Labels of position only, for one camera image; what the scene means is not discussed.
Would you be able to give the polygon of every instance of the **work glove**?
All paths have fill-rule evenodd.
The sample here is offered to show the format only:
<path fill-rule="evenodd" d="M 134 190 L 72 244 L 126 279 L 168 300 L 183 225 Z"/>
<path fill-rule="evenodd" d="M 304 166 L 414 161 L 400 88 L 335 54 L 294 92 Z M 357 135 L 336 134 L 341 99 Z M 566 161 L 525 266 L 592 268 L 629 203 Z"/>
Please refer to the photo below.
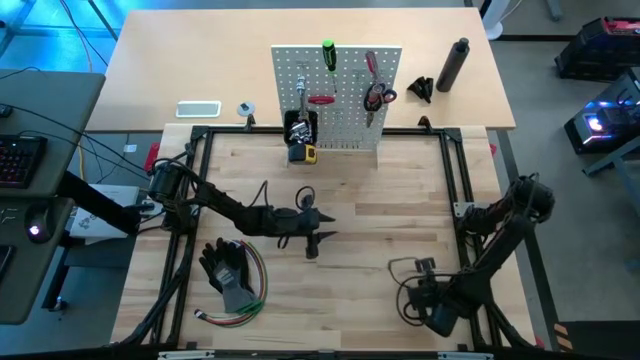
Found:
<path fill-rule="evenodd" d="M 226 313 L 243 313 L 255 305 L 257 297 L 249 285 L 244 246 L 218 238 L 215 250 L 205 244 L 199 260 L 209 276 L 209 284 L 222 294 Z"/>

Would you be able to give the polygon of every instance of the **white phone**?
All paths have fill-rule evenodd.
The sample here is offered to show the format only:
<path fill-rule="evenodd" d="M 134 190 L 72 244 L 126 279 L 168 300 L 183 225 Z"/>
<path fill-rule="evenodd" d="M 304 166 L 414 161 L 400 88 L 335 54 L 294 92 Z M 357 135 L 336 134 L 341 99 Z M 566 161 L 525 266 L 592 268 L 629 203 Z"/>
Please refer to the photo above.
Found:
<path fill-rule="evenodd" d="M 179 118 L 211 118 L 220 116 L 220 101 L 180 101 L 176 107 Z"/>

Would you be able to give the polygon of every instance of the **keyboard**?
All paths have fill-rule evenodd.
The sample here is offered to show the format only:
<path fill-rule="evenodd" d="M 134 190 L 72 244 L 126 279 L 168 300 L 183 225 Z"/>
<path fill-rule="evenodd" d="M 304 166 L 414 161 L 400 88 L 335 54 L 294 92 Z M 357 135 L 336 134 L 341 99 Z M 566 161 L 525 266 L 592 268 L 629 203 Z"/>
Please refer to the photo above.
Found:
<path fill-rule="evenodd" d="M 28 188 L 46 145 L 41 136 L 0 135 L 0 188 Z"/>

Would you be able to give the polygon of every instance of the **wooden table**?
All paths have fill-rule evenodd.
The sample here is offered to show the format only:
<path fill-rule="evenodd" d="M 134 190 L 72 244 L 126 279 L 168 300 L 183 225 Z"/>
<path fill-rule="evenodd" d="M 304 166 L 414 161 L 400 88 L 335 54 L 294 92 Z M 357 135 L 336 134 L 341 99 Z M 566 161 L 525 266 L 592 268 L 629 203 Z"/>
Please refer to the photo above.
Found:
<path fill-rule="evenodd" d="M 429 105 L 405 90 L 420 76 L 437 79 L 461 37 L 471 52 L 449 93 L 434 90 Z M 129 13 L 87 131 L 161 131 L 181 121 L 175 118 L 181 100 L 222 101 L 214 119 L 222 124 L 243 122 L 236 108 L 251 101 L 258 124 L 280 125 L 271 45 L 319 45 L 327 38 L 402 46 L 399 97 L 387 126 L 414 126 L 427 115 L 436 127 L 515 127 L 475 8 L 151 10 Z"/>
<path fill-rule="evenodd" d="M 160 156 L 180 153 L 190 132 L 189 125 L 167 125 Z M 465 127 L 462 134 L 476 201 L 497 200 L 500 189 L 485 128 Z M 286 167 L 285 158 L 281 136 L 216 135 L 207 179 L 245 204 L 267 179 L 270 203 L 288 207 L 293 206 L 299 187 L 311 185 L 317 191 L 316 206 L 337 218 L 321 229 L 339 233 L 324 240 L 319 257 L 311 261 L 305 259 L 304 239 L 291 239 L 286 249 L 278 250 L 275 239 L 246 239 L 229 220 L 203 210 L 180 343 L 262 350 L 454 350 L 458 343 L 470 344 L 465 320 L 458 321 L 448 338 L 427 327 L 403 323 L 395 309 L 397 284 L 386 270 L 389 259 L 404 256 L 432 256 L 439 269 L 459 269 L 438 140 L 385 136 L 377 169 L 371 156 L 362 153 L 321 152 L 316 166 Z M 219 328 L 192 315 L 196 308 L 210 313 L 223 309 L 221 296 L 208 284 L 197 261 L 204 244 L 218 237 L 251 241 L 267 265 L 266 306 L 241 328 Z M 113 341 L 126 337 L 157 299 L 168 239 L 162 231 L 138 237 Z M 394 270 L 406 277 L 403 270 L 411 266 L 409 261 Z M 492 288 L 507 318 L 532 342 L 515 255 L 497 272 Z M 172 305 L 166 314 L 164 336 L 170 328 Z M 489 339 L 483 314 L 480 323 Z"/>

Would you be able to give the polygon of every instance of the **green screwdriver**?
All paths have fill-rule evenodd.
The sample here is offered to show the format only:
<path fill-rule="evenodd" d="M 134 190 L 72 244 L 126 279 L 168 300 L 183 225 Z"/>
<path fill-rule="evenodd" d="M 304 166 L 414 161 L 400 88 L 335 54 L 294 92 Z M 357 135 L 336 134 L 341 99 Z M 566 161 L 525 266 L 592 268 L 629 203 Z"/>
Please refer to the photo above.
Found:
<path fill-rule="evenodd" d="M 333 40 L 325 40 L 322 42 L 322 55 L 324 56 L 324 63 L 329 69 L 331 79 L 333 80 L 333 90 L 338 93 L 338 87 L 336 86 L 336 46 L 333 44 Z"/>

